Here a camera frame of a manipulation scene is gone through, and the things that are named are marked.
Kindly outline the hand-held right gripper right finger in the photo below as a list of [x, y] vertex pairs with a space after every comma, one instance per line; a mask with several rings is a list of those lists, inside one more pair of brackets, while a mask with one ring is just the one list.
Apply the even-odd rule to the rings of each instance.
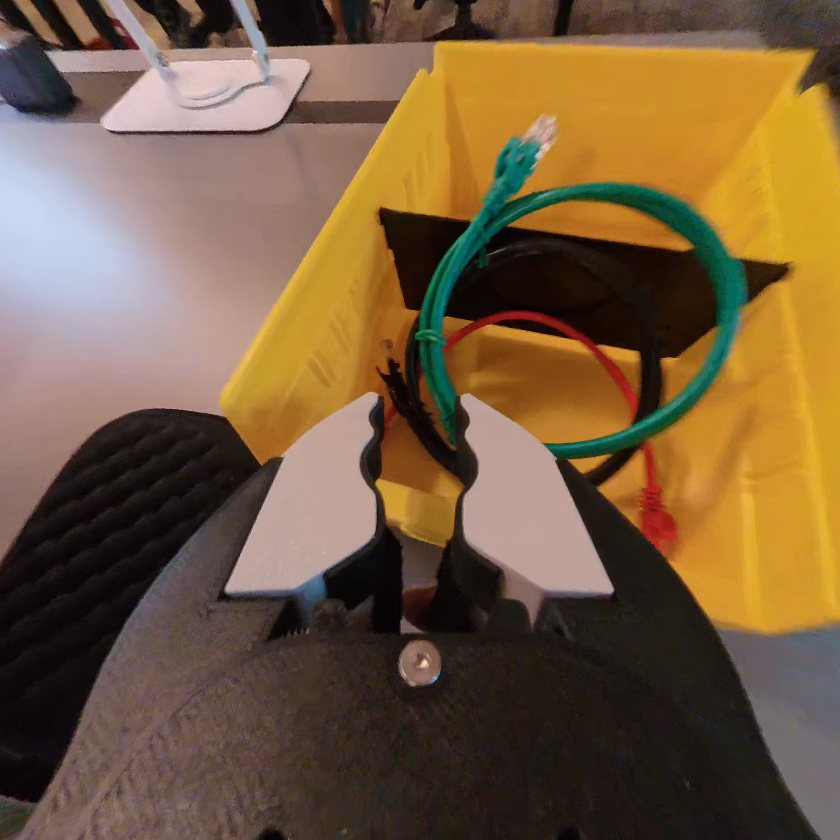
[[454, 541], [498, 571], [494, 601], [522, 604], [535, 625], [548, 601], [611, 599], [613, 583], [548, 448], [474, 395], [458, 400], [463, 492]]

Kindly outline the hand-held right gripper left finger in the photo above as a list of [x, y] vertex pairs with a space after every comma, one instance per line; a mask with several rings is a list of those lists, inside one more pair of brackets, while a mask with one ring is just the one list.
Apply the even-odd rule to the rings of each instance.
[[367, 392], [311, 427], [276, 474], [225, 583], [230, 599], [292, 601], [304, 623], [316, 604], [352, 610], [372, 598], [385, 514], [382, 398]]

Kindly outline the yellow plastic bin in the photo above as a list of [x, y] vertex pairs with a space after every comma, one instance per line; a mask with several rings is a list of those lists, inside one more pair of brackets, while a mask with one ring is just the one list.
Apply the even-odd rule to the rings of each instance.
[[672, 562], [719, 624], [838, 622], [838, 146], [800, 50], [449, 43], [421, 70], [226, 384], [260, 461], [384, 387], [382, 343], [418, 305], [398, 287], [382, 207], [480, 209], [510, 137], [559, 139], [521, 194], [630, 182], [691, 204], [741, 259], [786, 264], [744, 309], [725, 369], [654, 441], [678, 523]]

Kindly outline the grey desk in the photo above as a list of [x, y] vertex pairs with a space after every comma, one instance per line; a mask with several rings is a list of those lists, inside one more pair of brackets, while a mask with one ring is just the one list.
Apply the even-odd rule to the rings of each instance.
[[[192, 397], [226, 377], [299, 267], [280, 251], [308, 233], [305, 188], [319, 197], [333, 174], [300, 127], [56, 130], [2, 120], [2, 460], [118, 396]], [[309, 623], [287, 599], [226, 597], [287, 450], [257, 459], [123, 625], [22, 837], [816, 838], [672, 562], [654, 447], [727, 365], [751, 302], [744, 259], [653, 187], [522, 194], [559, 131], [542, 114], [504, 144], [402, 349], [382, 343], [373, 597], [319, 602]], [[637, 316], [637, 350], [539, 311], [449, 316], [505, 228], [692, 250], [717, 323], [664, 357], [638, 289], [574, 244]], [[519, 602], [487, 610], [500, 573], [454, 541], [467, 394], [556, 458], [612, 598], [550, 600], [535, 625]], [[423, 585], [437, 593], [421, 633], [403, 592]]]

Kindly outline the black mesh pad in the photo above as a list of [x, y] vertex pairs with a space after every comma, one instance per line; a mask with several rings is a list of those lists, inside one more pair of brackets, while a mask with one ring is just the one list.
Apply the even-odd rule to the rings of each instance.
[[228, 420], [160, 408], [66, 462], [2, 559], [2, 795], [42, 796], [133, 609], [258, 468]]

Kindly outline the black bin divider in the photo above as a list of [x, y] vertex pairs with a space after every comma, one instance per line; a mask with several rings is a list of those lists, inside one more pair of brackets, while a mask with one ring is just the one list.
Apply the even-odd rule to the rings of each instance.
[[[464, 220], [381, 208], [406, 308], [419, 311], [433, 273], [468, 226]], [[637, 350], [637, 316], [606, 281], [574, 253], [597, 253], [604, 266], [638, 289], [666, 358], [675, 358], [717, 323], [717, 303], [706, 271], [692, 250], [678, 251], [599, 238], [563, 236], [509, 227], [490, 240], [488, 266], [458, 282], [449, 316], [477, 320], [503, 311], [543, 312], [580, 329], [600, 344]], [[745, 259], [748, 301], [786, 278], [792, 263]]]

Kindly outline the instruction sign on white stand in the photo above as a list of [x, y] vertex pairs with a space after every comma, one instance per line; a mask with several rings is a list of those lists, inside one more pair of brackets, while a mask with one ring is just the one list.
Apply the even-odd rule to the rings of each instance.
[[277, 126], [305, 85], [304, 59], [271, 59], [245, 1], [229, 2], [250, 59], [169, 61], [124, 1], [109, 2], [151, 68], [100, 120], [111, 133], [252, 133]]

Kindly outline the large grey power box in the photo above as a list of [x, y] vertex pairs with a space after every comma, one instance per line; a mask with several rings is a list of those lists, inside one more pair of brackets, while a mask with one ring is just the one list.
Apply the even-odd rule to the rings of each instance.
[[37, 38], [2, 27], [1, 96], [18, 112], [58, 115], [72, 111], [77, 96]]

